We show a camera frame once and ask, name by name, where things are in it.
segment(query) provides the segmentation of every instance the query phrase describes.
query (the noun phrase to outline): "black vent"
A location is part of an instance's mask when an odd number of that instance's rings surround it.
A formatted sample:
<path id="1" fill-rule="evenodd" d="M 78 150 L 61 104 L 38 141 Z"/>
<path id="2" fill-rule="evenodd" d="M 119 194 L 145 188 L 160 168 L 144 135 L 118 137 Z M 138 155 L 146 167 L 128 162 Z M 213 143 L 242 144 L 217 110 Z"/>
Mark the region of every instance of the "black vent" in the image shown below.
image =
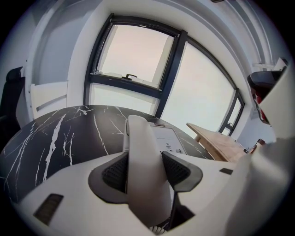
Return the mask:
<path id="1" fill-rule="evenodd" d="M 183 166 L 177 161 L 163 155 L 162 156 L 167 179 L 172 187 L 182 182 L 190 175 L 189 168 Z"/>
<path id="2" fill-rule="evenodd" d="M 220 170 L 220 172 L 224 173 L 224 174 L 228 174 L 231 175 L 233 170 L 227 169 L 227 168 L 223 168 Z"/>
<path id="3" fill-rule="evenodd" d="M 34 213 L 34 216 L 44 224 L 49 225 L 63 198 L 64 196 L 59 194 L 50 194 Z"/>
<path id="4" fill-rule="evenodd" d="M 128 156 L 106 168 L 102 173 L 102 179 L 108 186 L 126 193 L 127 170 Z"/>

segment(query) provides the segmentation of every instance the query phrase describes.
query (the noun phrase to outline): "marble tabletop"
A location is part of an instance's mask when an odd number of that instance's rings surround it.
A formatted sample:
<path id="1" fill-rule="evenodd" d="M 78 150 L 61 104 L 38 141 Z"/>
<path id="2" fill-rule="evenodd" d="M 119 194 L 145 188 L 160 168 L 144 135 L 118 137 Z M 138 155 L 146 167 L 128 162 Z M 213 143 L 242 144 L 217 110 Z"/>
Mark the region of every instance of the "marble tabletop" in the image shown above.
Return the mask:
<path id="1" fill-rule="evenodd" d="M 116 106 L 74 106 L 24 126 L 0 154 L 0 184 L 11 201 L 21 201 L 57 171 L 122 152 L 129 115 L 172 127 L 188 155 L 212 159 L 192 137 L 149 114 Z"/>

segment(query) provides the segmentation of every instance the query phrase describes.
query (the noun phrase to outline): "window handle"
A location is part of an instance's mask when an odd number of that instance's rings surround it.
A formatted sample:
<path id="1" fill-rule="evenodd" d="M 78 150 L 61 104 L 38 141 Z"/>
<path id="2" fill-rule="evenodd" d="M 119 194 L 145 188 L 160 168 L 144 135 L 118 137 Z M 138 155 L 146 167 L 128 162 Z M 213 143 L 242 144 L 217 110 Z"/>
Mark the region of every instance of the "window handle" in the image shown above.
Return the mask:
<path id="1" fill-rule="evenodd" d="M 131 74 L 127 74 L 126 77 L 123 77 L 123 78 L 124 78 L 124 79 L 128 79 L 128 80 L 132 80 L 131 78 L 129 78 L 129 76 L 134 76 L 134 77 L 137 78 L 137 76 L 135 76 L 135 75 L 131 75 Z"/>

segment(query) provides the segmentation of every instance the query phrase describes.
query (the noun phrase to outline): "white chair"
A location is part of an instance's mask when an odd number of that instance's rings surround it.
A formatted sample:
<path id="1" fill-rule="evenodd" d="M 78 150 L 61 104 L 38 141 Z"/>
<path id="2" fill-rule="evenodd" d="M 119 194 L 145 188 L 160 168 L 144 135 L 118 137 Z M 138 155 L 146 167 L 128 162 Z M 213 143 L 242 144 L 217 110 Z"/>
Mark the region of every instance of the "white chair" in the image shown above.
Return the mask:
<path id="1" fill-rule="evenodd" d="M 47 113 L 67 107 L 68 82 L 31 84 L 29 113 L 36 119 Z"/>

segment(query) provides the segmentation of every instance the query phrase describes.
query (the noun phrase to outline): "window frame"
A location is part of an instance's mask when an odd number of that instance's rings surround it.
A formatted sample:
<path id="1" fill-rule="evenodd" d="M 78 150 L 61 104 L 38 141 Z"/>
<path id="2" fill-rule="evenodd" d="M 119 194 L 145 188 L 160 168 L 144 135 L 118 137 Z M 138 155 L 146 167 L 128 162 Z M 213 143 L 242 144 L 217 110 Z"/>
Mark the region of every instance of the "window frame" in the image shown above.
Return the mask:
<path id="1" fill-rule="evenodd" d="M 124 78 L 117 78 L 112 76 L 95 74 L 99 59 L 103 51 L 103 47 L 105 45 L 105 42 L 107 40 L 107 37 L 113 25 L 130 25 L 130 26 L 144 27 L 144 28 L 156 30 L 161 33 L 174 37 L 174 41 L 171 47 L 171 51 L 170 51 L 166 66 L 164 68 L 164 72 L 159 84 L 159 88 L 150 87 L 150 86 L 137 83 Z M 155 117 L 161 118 L 163 110 L 167 103 L 169 94 L 172 90 L 178 68 L 181 63 L 181 58 L 184 52 L 186 42 L 190 43 L 192 46 L 194 46 L 199 51 L 201 51 L 205 56 L 207 56 L 215 64 L 215 66 L 217 66 L 220 69 L 220 71 L 224 74 L 226 79 L 229 81 L 229 83 L 235 90 L 234 99 L 219 129 L 220 133 L 222 133 L 225 127 L 230 129 L 230 133 L 229 133 L 229 136 L 230 136 L 233 130 L 236 128 L 236 125 L 244 109 L 245 103 L 242 99 L 239 89 L 236 87 L 234 81 L 232 80 L 232 78 L 230 77 L 226 69 L 205 47 L 203 47 L 196 40 L 188 36 L 188 33 L 186 31 L 175 29 L 169 25 L 166 25 L 154 20 L 146 19 L 146 18 L 114 15 L 113 13 L 110 14 L 110 16 L 107 18 L 106 22 L 104 23 L 100 32 L 98 33 L 98 36 L 95 40 L 93 49 L 89 57 L 88 66 L 87 66 L 86 75 L 85 75 L 85 82 L 84 82 L 83 104 L 89 105 L 89 94 L 90 94 L 91 83 L 104 84 L 104 85 L 114 86 L 117 88 L 127 89 L 130 91 L 138 92 L 138 93 L 145 94 L 145 95 L 159 99 L 159 104 L 155 112 Z M 231 127 L 228 124 L 228 121 L 233 112 L 237 99 L 239 99 L 240 101 L 241 109 L 238 113 L 238 116 L 236 118 L 236 121 L 233 127 Z"/>

